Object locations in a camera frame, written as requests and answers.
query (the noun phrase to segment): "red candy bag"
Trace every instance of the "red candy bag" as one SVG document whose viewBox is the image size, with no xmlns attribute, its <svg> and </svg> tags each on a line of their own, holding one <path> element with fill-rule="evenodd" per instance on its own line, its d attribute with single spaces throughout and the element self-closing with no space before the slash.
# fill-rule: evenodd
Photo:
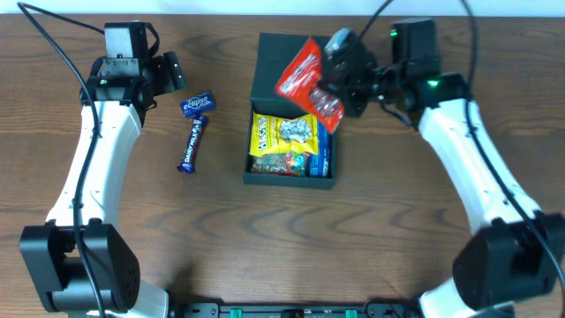
<svg viewBox="0 0 565 318">
<path fill-rule="evenodd" d="M 321 75 L 321 49 L 316 41 L 309 38 L 282 73 L 275 91 L 303 111 L 314 114 L 329 133 L 334 133 L 345 108 L 337 97 L 318 88 L 316 84 Z"/>
</svg>

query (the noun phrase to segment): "wood surface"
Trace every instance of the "wood surface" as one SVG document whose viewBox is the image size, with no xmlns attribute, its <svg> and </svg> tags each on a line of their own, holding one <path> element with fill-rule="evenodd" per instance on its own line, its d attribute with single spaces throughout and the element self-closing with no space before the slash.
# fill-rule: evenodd
<svg viewBox="0 0 565 318">
<path fill-rule="evenodd" d="M 364 302 L 412 298 L 451 276 L 470 239 L 466 214 L 433 150 L 376 105 L 346 118 L 332 191 L 243 185 L 249 94 L 260 32 L 331 35 L 366 18 L 81 15 L 150 21 L 161 52 L 176 51 L 189 87 L 158 97 L 132 151 L 119 230 L 142 278 L 178 299 Z M 83 74 L 104 38 L 37 19 Z M 365 38 L 390 60 L 379 19 Z M 436 19 L 445 72 L 467 73 L 464 18 Z M 565 20 L 480 19 L 474 93 L 494 144 L 546 212 L 565 210 Z M 79 83 L 22 15 L 0 16 L 0 316 L 44 313 L 19 253 L 25 225 L 42 224 L 69 171 L 80 127 Z M 177 172 L 191 122 L 178 103 L 212 90 L 218 107 L 198 172 Z M 557 317 L 560 291 L 517 307 Z"/>
</svg>

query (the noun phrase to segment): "white wall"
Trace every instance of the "white wall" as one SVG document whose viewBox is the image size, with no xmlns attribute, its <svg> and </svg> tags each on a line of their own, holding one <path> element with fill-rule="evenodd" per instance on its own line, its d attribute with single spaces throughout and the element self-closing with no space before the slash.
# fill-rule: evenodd
<svg viewBox="0 0 565 318">
<path fill-rule="evenodd" d="M 29 0 L 59 13 L 369 15 L 384 0 Z M 565 17 L 565 0 L 468 0 L 478 16 Z M 18 12 L 0 0 L 0 13 Z M 395 0 L 385 15 L 463 15 L 459 0 Z"/>
</svg>

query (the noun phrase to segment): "cardboard box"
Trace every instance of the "cardboard box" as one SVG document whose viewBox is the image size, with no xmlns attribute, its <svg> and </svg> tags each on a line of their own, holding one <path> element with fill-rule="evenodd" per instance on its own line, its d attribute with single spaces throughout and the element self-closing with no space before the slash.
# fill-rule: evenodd
<svg viewBox="0 0 565 318">
<path fill-rule="evenodd" d="M 328 42 L 327 37 L 313 37 L 323 48 Z M 335 184 L 335 141 L 337 132 L 331 136 L 329 170 L 327 178 L 288 177 L 272 174 L 251 173 L 252 157 L 249 155 L 253 112 L 294 119 L 305 115 L 297 105 L 277 95 L 275 84 L 283 74 L 284 69 L 302 49 L 308 36 L 291 34 L 266 34 L 259 37 L 257 65 L 251 92 L 251 112 L 249 133 L 245 152 L 244 183 L 264 186 L 295 186 L 313 189 L 331 189 Z"/>
</svg>

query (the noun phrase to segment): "yellow snack package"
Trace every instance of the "yellow snack package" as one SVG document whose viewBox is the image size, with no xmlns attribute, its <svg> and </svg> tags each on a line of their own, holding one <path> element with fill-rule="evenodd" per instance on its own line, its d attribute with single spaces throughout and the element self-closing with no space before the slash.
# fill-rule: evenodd
<svg viewBox="0 0 565 318">
<path fill-rule="evenodd" d="M 318 154 L 318 120 L 312 114 L 296 119 L 253 112 L 250 155 L 288 152 Z"/>
</svg>

